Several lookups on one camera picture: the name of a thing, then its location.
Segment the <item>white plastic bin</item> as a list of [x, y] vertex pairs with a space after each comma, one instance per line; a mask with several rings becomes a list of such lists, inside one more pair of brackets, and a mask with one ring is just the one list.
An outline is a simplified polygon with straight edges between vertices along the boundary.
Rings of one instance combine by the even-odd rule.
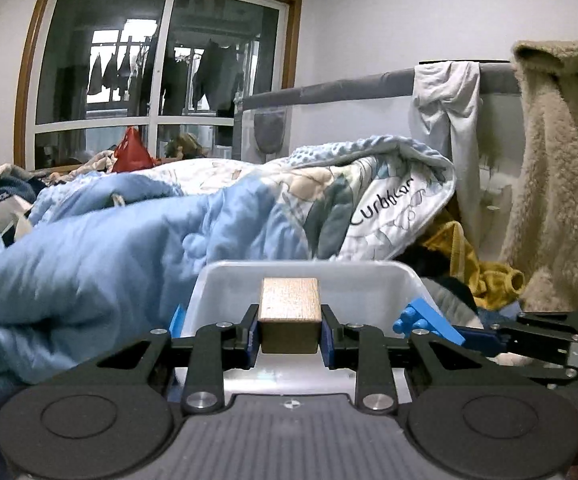
[[[313, 322], [318, 304], [342, 324], [370, 325], [393, 337], [392, 325], [412, 301], [436, 303], [419, 276], [397, 262], [223, 261], [203, 269], [186, 310], [171, 325], [176, 337], [220, 322], [237, 324], [261, 304], [273, 322]], [[249, 370], [224, 373], [225, 399], [239, 393], [306, 396], [345, 393], [355, 397], [353, 370], [329, 370], [321, 355], [260, 351]]]

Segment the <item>yellow garment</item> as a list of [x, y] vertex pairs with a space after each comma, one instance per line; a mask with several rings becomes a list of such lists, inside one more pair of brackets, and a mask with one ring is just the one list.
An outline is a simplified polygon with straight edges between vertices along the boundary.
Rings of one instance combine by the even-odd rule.
[[449, 259], [449, 276], [469, 288], [479, 308], [501, 310], [518, 300], [526, 289], [521, 271], [504, 262], [480, 260], [463, 226], [446, 210], [434, 218], [419, 242]]

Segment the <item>grey white hanging garment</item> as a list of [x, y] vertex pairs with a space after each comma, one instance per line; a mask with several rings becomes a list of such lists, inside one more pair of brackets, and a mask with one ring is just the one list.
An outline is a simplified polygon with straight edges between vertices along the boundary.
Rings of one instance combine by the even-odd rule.
[[442, 61], [414, 67], [409, 130], [414, 139], [452, 162], [460, 223], [472, 244], [479, 242], [481, 234], [480, 103], [477, 62]]

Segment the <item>patchwork knitted blanket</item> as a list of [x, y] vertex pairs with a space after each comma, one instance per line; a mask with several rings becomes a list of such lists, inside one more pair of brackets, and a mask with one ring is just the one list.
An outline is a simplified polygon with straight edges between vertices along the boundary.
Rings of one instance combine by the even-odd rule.
[[0, 165], [0, 236], [6, 246], [31, 231], [28, 216], [46, 185], [23, 168]]

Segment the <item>wooden block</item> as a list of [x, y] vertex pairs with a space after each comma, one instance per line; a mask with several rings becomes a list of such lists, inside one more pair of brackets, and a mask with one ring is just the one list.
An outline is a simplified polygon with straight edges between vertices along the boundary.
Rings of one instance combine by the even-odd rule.
[[321, 331], [318, 280], [265, 278], [257, 319], [264, 353], [315, 354]]

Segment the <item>light blue quilt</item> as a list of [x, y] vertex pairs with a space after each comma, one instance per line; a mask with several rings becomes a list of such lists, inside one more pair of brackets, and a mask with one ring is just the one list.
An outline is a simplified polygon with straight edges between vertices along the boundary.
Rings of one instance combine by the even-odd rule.
[[456, 179], [433, 148], [372, 136], [46, 188], [16, 240], [0, 235], [0, 398], [169, 325], [210, 263], [390, 259]]

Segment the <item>blue toy brick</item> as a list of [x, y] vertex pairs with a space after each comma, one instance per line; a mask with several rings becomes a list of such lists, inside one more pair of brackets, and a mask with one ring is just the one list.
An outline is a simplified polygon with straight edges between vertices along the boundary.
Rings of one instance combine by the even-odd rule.
[[392, 324], [392, 330], [403, 336], [411, 335], [414, 330], [426, 330], [457, 346], [462, 346], [465, 342], [465, 337], [449, 320], [423, 298], [411, 300]]

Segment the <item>red bag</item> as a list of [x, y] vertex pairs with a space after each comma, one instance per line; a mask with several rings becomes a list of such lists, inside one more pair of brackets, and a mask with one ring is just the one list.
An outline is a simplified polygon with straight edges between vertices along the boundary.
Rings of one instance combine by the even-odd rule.
[[118, 147], [114, 151], [115, 162], [112, 171], [116, 174], [151, 169], [160, 161], [152, 157], [142, 144], [141, 134], [137, 127], [128, 127]]

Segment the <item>grey bed rail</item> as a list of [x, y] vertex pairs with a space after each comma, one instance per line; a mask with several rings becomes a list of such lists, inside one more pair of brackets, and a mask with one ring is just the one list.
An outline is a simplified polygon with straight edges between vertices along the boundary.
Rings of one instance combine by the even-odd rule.
[[[524, 149], [524, 122], [512, 66], [487, 60], [479, 68], [480, 155], [492, 165], [516, 164]], [[236, 108], [233, 157], [261, 164], [303, 145], [410, 136], [414, 78], [414, 70], [405, 68], [248, 96]]]

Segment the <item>beige fleece blanket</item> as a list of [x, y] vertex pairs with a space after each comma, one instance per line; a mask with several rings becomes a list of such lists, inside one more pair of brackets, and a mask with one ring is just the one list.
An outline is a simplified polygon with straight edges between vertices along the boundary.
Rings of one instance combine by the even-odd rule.
[[524, 159], [502, 259], [530, 312], [578, 310], [578, 41], [519, 41]]

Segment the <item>small light blue piece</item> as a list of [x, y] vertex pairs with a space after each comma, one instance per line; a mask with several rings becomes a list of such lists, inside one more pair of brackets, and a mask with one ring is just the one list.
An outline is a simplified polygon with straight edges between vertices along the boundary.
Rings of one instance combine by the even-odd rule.
[[186, 309], [181, 304], [178, 304], [169, 325], [169, 333], [172, 338], [177, 338], [181, 336], [185, 323], [185, 317], [186, 317]]

